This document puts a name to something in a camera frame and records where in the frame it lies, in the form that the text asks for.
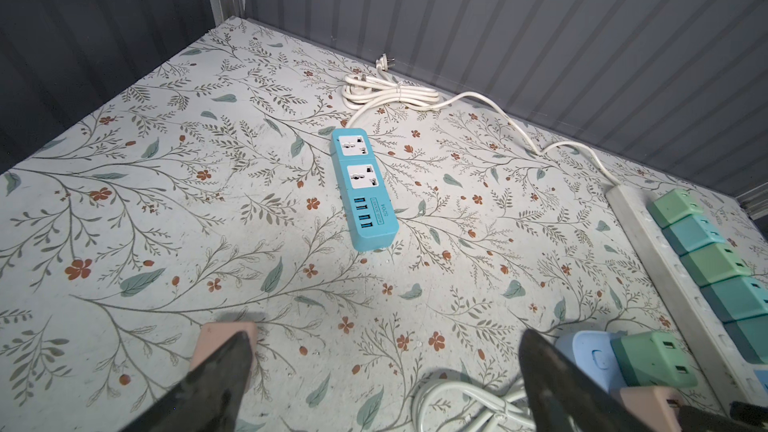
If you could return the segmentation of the brown plug adapter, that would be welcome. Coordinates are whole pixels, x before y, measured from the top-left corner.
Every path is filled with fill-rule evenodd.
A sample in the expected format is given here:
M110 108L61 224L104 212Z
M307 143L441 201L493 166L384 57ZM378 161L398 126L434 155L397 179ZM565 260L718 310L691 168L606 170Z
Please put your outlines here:
M186 376L207 392L241 398L251 381L258 327L255 322L209 322L202 326Z
M675 388L625 387L614 393L622 405L653 431L681 432L680 409L686 404Z

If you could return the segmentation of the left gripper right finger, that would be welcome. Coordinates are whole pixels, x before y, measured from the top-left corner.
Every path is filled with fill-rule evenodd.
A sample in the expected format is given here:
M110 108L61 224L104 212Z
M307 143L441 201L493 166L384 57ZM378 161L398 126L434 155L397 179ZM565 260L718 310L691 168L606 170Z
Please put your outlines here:
M538 332L523 333L519 363L538 431L648 429Z

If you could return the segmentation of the long white power strip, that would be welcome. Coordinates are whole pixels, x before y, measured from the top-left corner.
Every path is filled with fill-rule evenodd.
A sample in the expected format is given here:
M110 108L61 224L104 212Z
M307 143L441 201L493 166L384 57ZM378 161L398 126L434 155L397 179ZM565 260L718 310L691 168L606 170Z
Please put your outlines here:
M745 361L726 333L648 212L656 198L651 191L626 185L606 192L617 221L722 408L728 411L736 401L765 407L767 367Z

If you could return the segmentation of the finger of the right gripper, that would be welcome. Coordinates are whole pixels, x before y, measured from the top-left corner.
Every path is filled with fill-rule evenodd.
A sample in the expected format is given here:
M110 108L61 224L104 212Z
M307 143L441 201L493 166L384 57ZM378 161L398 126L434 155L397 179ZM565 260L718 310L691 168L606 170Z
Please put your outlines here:
M767 432L767 408L745 402L730 404L729 415L722 416L683 406L678 422L682 431Z

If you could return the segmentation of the blue square power socket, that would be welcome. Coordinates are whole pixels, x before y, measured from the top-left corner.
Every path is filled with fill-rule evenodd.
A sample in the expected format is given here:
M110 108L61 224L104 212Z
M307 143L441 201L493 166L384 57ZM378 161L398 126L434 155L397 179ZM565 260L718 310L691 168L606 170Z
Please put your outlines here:
M618 334L582 330L565 334L555 341L555 347L584 374L606 392L627 386L611 341Z

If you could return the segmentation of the green plug adapter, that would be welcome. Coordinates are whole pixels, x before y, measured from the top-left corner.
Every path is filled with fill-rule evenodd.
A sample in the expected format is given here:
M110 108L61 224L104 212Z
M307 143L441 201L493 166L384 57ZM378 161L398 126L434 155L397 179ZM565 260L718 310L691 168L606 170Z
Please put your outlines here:
M680 257L680 261L702 288L737 276L750 276L751 270L732 247L713 243Z
M692 215L704 213L699 203L683 189L674 189L649 203L647 211L662 229Z
M610 341L625 383L630 387L693 388L698 378L679 341L670 333L649 331Z

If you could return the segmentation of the teal small power strip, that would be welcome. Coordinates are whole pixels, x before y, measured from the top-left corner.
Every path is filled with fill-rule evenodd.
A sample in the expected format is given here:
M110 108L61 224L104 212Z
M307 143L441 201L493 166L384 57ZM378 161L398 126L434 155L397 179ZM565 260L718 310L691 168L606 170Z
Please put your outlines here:
M354 249L388 248L399 224L368 135L359 128L335 129L330 152Z

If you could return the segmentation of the teal plug adapter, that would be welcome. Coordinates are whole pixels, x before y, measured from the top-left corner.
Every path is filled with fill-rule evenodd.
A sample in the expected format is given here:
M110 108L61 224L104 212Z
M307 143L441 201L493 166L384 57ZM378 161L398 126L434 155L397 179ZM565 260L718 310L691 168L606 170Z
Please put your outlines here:
M662 233L678 256L726 242L713 222L700 214L689 215L663 228Z
M743 359L751 364L767 364L768 316L729 322L724 328Z
M705 286L700 292L722 323L767 314L767 289L751 276L736 276Z

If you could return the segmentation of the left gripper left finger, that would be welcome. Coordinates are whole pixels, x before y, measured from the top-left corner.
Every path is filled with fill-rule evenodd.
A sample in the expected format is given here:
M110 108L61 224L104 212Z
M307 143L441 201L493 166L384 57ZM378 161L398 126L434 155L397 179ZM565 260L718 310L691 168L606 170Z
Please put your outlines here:
M248 335L235 333L122 430L235 430L252 360Z

